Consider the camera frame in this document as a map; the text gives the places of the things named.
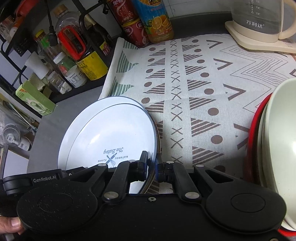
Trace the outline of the person's left hand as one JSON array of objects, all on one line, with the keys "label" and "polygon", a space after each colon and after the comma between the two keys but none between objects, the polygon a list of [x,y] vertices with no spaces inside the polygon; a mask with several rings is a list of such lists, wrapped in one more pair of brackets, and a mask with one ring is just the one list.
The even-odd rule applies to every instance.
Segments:
[{"label": "person's left hand", "polygon": [[18,233],[21,235],[24,231],[25,229],[18,217],[0,216],[0,234]]}]

